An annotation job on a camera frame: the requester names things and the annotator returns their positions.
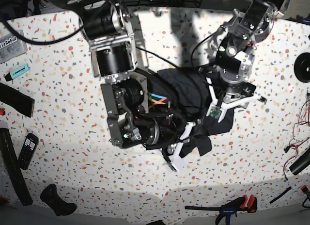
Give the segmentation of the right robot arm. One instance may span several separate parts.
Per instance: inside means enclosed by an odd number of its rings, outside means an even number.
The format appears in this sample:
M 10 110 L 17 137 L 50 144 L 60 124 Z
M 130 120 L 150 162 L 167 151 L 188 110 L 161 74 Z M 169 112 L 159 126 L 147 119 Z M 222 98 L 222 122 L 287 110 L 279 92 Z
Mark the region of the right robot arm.
M 162 80 L 137 67 L 134 31 L 125 3 L 121 0 L 47 1 L 79 16 L 82 35 L 90 47 L 93 75 L 102 80 L 111 144 L 121 149 L 142 145 L 147 150 L 160 150 L 167 166 L 181 171 L 185 162 L 180 153 L 196 123 L 188 121 L 178 109 L 176 94 Z M 167 92 L 161 99 L 163 108 L 149 112 L 143 107 L 146 93 L 132 77 L 133 73 Z

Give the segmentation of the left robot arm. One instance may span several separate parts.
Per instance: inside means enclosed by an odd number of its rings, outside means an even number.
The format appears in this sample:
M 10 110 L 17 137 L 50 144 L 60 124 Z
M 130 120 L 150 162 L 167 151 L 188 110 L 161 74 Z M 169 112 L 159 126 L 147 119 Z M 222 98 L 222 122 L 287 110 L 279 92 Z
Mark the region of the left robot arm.
M 230 109 L 245 109 L 255 100 L 267 102 L 249 82 L 255 60 L 254 49 L 271 33 L 275 19 L 284 15 L 289 2 L 252 0 L 244 12 L 234 9 L 232 18 L 209 36 L 213 61 L 199 68 L 212 99 L 207 116 L 221 122 Z

